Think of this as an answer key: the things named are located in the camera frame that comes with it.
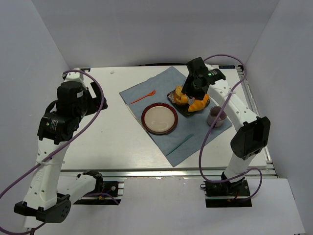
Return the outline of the large striped croissant bread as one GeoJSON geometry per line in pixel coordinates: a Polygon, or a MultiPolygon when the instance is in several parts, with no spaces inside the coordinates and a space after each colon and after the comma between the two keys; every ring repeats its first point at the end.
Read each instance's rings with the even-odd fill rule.
{"type": "Polygon", "coordinates": [[[204,109],[209,102],[210,97],[208,94],[206,94],[202,100],[195,99],[195,102],[192,105],[189,105],[188,112],[200,111],[204,109]]]}

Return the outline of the small striped bread roll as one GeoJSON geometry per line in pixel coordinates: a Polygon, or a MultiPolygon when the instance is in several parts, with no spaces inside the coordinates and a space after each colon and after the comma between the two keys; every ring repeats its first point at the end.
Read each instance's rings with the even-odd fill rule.
{"type": "Polygon", "coordinates": [[[187,96],[186,94],[182,94],[182,95],[180,96],[180,103],[181,103],[182,105],[188,104],[188,96],[187,96]]]}

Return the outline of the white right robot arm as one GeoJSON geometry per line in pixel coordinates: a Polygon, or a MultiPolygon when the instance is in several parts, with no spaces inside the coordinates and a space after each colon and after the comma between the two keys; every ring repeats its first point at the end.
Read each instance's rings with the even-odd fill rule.
{"type": "Polygon", "coordinates": [[[187,62],[186,66],[189,74],[182,93],[195,100],[209,95],[220,105],[236,130],[230,142],[233,154],[221,182],[239,182],[254,157],[267,146],[270,120],[259,117],[242,102],[220,69],[210,70],[200,57],[187,62]]]}

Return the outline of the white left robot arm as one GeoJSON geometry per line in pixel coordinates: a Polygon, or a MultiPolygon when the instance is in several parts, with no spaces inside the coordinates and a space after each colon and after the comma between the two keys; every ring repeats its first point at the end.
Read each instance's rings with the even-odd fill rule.
{"type": "Polygon", "coordinates": [[[97,171],[85,171],[72,184],[57,190],[69,145],[89,127],[87,124],[80,130],[80,122],[88,115],[93,115],[92,121],[95,121],[108,107],[103,90],[95,80],[91,82],[95,97],[91,96],[84,83],[88,72],[87,69],[74,69],[63,73],[57,99],[47,106],[41,118],[34,175],[26,196],[15,204],[15,213],[43,223],[61,223],[72,204],[87,194],[103,191],[102,174],[97,171]]]}

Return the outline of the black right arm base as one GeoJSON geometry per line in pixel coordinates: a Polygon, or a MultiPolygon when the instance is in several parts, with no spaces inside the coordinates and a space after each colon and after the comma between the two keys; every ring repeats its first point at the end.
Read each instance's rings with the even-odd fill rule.
{"type": "Polygon", "coordinates": [[[205,193],[207,208],[250,208],[252,207],[247,180],[230,185],[228,182],[214,184],[208,181],[200,184],[205,193]]]}

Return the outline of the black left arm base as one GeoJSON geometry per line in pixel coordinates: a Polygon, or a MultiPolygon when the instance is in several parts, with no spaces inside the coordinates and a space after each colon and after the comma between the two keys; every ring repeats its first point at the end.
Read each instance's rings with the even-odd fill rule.
{"type": "Polygon", "coordinates": [[[102,193],[97,193],[94,196],[83,197],[75,202],[75,205],[118,205],[121,202],[123,195],[124,182],[119,181],[104,181],[102,193]]]}

